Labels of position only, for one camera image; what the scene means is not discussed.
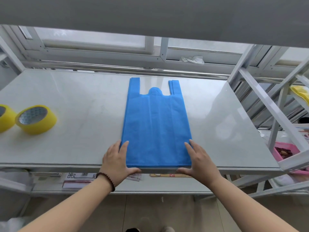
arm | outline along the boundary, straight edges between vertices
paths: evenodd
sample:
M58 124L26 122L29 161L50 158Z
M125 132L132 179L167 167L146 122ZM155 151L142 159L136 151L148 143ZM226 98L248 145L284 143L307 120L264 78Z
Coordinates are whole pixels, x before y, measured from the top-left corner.
M242 232L298 232L284 220L223 178L206 151L190 140L185 143L191 157L190 169L177 171L194 177L208 187L224 205Z
M141 172L138 168L127 168L126 152L129 142L119 150L120 140L111 145L103 157L100 172L106 173L119 185L127 176ZM57 206L53 207L20 232L75 232L84 224L101 201L111 192L110 181L102 175Z

tape roll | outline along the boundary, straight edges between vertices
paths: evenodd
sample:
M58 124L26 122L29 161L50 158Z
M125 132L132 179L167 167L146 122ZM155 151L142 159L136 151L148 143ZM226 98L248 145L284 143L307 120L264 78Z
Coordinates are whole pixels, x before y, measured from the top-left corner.
M14 126L15 117L16 113L9 106L0 104L0 133Z
M57 117L44 105L24 109L15 118L16 124L28 134L36 135L50 130L57 122Z

blue non-woven tote bag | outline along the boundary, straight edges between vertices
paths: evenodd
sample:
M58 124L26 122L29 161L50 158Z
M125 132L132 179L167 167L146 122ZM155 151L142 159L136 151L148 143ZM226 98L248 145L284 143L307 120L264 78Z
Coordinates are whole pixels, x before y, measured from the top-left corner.
M190 126L178 80L168 82L171 95L153 87L140 94L140 78L130 78L122 143L129 141L128 167L191 166L184 145Z

beaded bracelet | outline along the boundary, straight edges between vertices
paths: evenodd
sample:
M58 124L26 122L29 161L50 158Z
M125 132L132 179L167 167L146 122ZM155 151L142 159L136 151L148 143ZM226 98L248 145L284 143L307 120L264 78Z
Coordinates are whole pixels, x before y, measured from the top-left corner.
M99 173L96 174L96 177L95 177L95 178L98 178L98 175L103 175L103 176L106 176L106 177L107 177L107 179L108 179L108 180L110 181L110 183L112 184L112 192L114 192L115 189L116 189L116 187L115 187L115 184L114 184L113 180L112 180L106 173L101 173L101 172L99 172Z

pink basket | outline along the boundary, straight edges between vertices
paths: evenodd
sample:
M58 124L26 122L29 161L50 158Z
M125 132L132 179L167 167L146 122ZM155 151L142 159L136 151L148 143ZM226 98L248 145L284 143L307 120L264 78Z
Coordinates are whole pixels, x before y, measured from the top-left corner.
M290 143L284 143L284 142L276 142L275 147L280 147L280 148L285 148L291 150L293 155L298 154L300 151L294 144ZM278 162L283 160L282 156L280 153L276 150L276 148L273 149L272 155L274 156L275 160ZM292 172L292 174L301 174L301 175L309 175L309 167L306 168L308 171L303 171L303 170L296 170Z

